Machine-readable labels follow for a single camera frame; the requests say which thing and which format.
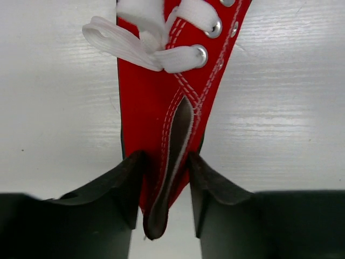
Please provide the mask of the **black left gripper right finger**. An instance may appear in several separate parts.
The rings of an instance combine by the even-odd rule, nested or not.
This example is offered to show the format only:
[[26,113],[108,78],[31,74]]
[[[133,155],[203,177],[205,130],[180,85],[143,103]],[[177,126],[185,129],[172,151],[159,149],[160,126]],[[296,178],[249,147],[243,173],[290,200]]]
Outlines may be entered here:
[[203,258],[344,258],[344,191],[249,192],[188,156]]

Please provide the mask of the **red sneaker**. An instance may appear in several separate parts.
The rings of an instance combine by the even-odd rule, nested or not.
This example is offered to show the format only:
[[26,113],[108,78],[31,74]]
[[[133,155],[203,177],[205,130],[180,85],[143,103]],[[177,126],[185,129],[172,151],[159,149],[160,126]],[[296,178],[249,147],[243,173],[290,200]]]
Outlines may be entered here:
[[139,206],[150,240],[189,182],[250,1],[117,1],[116,22],[94,16],[85,39],[117,58],[123,156],[144,151]]

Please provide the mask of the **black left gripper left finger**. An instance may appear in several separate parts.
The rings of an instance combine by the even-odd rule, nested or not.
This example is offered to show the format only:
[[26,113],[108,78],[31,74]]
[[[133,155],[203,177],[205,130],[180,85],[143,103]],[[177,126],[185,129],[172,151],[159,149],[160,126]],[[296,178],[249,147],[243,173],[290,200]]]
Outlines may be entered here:
[[1,258],[127,258],[145,162],[136,151],[59,199],[1,194]]

